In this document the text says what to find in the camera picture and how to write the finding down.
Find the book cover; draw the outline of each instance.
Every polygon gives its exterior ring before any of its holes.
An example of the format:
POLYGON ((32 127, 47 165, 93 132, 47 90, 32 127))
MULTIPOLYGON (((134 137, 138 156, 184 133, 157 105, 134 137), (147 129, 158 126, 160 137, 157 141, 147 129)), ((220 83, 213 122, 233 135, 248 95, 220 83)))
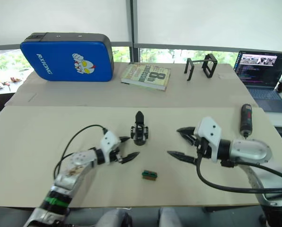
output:
POLYGON ((125 69, 121 81, 165 90, 169 81, 171 70, 151 64, 131 63, 125 69))

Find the black cylindrical object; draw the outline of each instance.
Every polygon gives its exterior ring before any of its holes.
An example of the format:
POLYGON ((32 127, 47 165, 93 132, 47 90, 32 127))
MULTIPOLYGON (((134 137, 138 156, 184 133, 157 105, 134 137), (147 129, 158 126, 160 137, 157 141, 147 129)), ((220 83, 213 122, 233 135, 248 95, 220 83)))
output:
POLYGON ((252 133, 252 107, 250 104, 244 104, 241 108, 239 131, 245 139, 252 133))

